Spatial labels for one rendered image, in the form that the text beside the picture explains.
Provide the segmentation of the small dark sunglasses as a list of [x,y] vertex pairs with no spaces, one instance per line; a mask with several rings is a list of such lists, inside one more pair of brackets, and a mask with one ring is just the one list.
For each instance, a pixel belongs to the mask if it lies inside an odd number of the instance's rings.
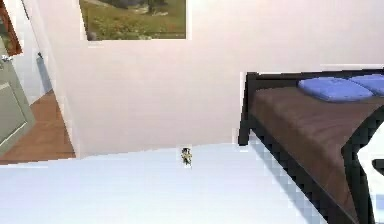
[[190,148],[183,148],[181,157],[185,165],[192,165],[192,153]]

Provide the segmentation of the landscape framed picture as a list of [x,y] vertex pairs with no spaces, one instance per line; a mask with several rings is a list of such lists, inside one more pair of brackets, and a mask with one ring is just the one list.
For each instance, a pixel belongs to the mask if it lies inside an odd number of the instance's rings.
[[89,41],[187,38],[187,0],[79,0]]

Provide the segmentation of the dark bed with brown cover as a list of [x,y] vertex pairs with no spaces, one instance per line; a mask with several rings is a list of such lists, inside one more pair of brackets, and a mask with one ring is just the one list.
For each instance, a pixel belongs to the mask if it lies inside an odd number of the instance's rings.
[[238,143],[255,134],[328,224],[384,224],[384,97],[328,102],[301,80],[381,69],[245,76]]

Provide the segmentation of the blue pillow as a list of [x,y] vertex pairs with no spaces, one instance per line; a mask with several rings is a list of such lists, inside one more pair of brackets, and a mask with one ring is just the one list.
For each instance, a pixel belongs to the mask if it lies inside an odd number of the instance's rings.
[[328,102],[353,102],[374,96],[374,93],[365,87],[336,77],[301,80],[298,87],[305,93]]
[[384,75],[371,74],[355,76],[350,78],[350,81],[367,88],[376,96],[384,97]]

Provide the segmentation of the grey-green room door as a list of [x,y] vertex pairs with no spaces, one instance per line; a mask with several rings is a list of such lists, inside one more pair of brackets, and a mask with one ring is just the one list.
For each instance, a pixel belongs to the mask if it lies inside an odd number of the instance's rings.
[[35,117],[0,37],[0,156],[9,151],[35,124]]

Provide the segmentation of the brown framed picture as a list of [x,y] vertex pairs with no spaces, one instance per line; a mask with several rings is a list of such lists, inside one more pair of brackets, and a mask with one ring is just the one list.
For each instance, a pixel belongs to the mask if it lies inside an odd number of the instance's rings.
[[0,37],[2,38],[6,51],[10,56],[18,55],[23,52],[4,4],[4,0],[0,0]]

